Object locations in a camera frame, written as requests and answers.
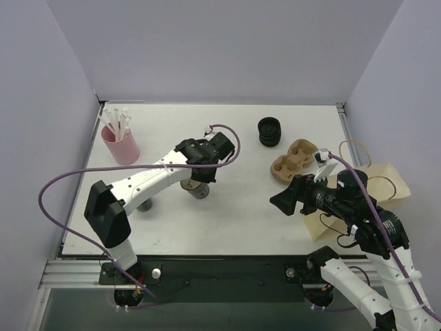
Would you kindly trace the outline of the grey paper coffee cup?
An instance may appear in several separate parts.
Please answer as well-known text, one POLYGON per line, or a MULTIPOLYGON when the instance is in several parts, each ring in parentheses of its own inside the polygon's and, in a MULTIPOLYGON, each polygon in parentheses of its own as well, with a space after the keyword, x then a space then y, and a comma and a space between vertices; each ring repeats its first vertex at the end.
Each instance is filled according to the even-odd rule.
POLYGON ((204 199, 209 195, 209 185, 192 179, 180 182, 181 188, 192 195, 195 199, 204 199))

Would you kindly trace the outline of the stack of black lids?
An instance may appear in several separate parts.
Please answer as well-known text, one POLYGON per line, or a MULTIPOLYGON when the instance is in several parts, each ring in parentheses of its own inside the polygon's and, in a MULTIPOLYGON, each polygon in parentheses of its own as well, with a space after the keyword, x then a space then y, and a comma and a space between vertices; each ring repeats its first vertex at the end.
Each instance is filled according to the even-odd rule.
POLYGON ((258 122, 259 141, 268 148, 278 145, 281 138, 281 125, 274 117, 265 117, 258 122))

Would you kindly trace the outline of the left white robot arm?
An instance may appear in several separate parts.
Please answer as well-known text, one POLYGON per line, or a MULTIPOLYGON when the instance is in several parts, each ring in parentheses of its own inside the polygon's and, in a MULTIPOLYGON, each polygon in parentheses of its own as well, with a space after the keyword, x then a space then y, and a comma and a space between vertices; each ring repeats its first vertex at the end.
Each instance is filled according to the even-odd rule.
POLYGON ((152 169, 110 184, 100 180, 92 185, 84 217, 118 263, 115 275, 122 282, 133 283, 140 275, 138 257, 129 240, 128 217, 133 211, 175 183, 188 179, 215 182, 215 166, 235 151, 236 146, 222 132, 210 134, 207 139, 185 139, 152 169))

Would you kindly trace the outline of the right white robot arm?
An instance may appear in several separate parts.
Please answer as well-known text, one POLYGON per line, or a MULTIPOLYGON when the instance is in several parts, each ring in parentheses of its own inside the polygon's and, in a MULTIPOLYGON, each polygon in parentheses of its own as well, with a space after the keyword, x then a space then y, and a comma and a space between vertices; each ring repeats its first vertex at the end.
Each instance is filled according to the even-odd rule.
POLYGON ((440 318, 424 294, 402 223, 377 206, 367 194, 367 182, 368 176, 360 170, 339 172, 335 188, 328 187, 326 180, 314 181, 311 174, 296 175, 269 201, 287 216, 302 203, 303 215, 319 210, 344 221, 387 295, 360 279, 329 246, 308 256, 305 272, 311 280, 323 280, 343 294, 373 330, 439 330, 440 318))

